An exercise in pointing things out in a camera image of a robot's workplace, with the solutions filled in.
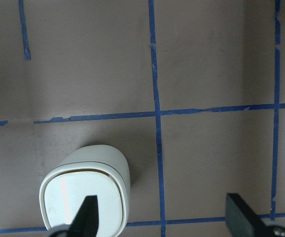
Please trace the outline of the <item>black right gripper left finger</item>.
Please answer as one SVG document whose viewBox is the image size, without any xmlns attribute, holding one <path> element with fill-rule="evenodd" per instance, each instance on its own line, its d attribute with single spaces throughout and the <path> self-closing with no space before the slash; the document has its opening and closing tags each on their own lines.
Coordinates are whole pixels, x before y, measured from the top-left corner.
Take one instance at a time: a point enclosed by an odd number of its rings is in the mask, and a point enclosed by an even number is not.
<svg viewBox="0 0 285 237">
<path fill-rule="evenodd" d="M 99 229 L 98 198 L 86 196 L 71 224 L 49 229 L 47 237 L 96 237 Z"/>
</svg>

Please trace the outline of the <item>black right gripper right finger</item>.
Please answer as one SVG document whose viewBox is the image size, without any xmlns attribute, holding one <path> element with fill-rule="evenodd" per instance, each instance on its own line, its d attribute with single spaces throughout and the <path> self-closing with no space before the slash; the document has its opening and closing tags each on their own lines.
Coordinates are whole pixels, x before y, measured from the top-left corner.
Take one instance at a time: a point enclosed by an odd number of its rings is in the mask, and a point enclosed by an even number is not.
<svg viewBox="0 0 285 237">
<path fill-rule="evenodd" d="M 226 194 L 225 223 L 233 237 L 285 237 L 285 227 L 263 222 L 237 193 Z"/>
</svg>

